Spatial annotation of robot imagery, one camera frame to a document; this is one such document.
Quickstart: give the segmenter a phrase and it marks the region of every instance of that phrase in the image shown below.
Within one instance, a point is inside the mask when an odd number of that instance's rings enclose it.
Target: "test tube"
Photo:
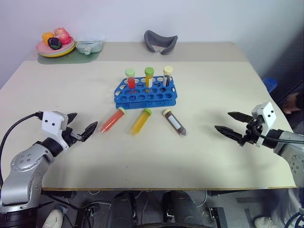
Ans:
[[[119,107],[110,119],[108,119],[104,125],[100,128],[100,132],[107,132],[123,115],[125,114],[125,109]]]
[[[144,73],[146,74],[146,87],[150,88],[153,85],[154,69],[152,67],[146,67]]]
[[[133,68],[129,68],[125,70],[125,75],[128,77],[128,86],[130,89],[134,89],[135,88],[135,71]]]
[[[173,72],[173,67],[171,66],[165,66],[163,68],[163,77],[162,77],[163,86],[169,86],[172,72]]]
[[[142,114],[140,115],[140,117],[138,117],[138,119],[136,120],[133,127],[130,129],[130,134],[133,136],[138,134],[151,114],[152,114],[151,110],[145,108]]]
[[[180,122],[176,119],[176,117],[172,114],[170,109],[165,110],[162,115],[169,121],[172,127],[176,130],[176,132],[181,135],[186,135],[186,129],[180,124]]]

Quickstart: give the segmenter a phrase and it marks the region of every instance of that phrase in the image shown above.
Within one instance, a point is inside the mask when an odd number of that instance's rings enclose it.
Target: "table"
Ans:
[[[179,137],[162,116],[152,115],[136,136],[128,130],[141,109],[126,115],[104,134],[96,131],[85,143],[73,145],[57,156],[43,180],[45,190],[208,189],[239,190],[293,187],[287,162],[266,147],[249,143],[240,147],[218,133],[224,125],[239,133],[246,125],[229,111],[250,114],[272,101],[264,84],[246,58],[231,43],[179,43],[169,56],[150,53],[142,43],[106,43],[99,58],[86,64],[42,65],[31,55],[0,90],[0,135],[18,119],[38,110],[78,112],[70,124],[81,133],[90,123],[102,122],[115,111],[114,90],[124,70],[144,76],[152,66],[162,75],[166,65],[178,93],[170,107],[188,131]],[[275,129],[291,131],[273,102]],[[6,178],[10,161],[37,140],[43,140],[41,122],[32,118],[9,136],[2,155]]]

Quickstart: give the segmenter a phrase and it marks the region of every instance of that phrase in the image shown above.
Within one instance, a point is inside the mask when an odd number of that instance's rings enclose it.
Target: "white sneaker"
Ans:
[[[43,224],[43,228],[61,228],[62,220],[62,212],[58,209],[54,209],[48,215],[47,220]]]
[[[260,217],[254,220],[256,228],[277,228],[274,221],[270,217]]]

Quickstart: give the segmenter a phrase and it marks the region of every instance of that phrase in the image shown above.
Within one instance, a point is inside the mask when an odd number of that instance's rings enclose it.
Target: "red liquid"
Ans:
[[[135,79],[134,77],[129,77],[128,78],[128,86],[130,89],[134,89],[135,88]]]
[[[100,132],[107,132],[123,115],[123,111],[117,109],[117,112],[114,113],[114,115],[112,115],[111,118],[108,119],[107,122],[105,122],[104,125],[100,128]]]

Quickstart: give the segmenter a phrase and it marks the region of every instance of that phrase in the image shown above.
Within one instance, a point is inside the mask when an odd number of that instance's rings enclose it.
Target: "gray foam object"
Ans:
[[[152,47],[152,45],[160,46],[165,48],[161,54],[162,55],[168,55],[170,54],[175,47],[177,36],[174,37],[162,37],[155,32],[152,32],[151,30],[147,30],[144,33],[144,41],[146,43],[146,46],[148,48],[148,51],[155,53],[155,49]]]

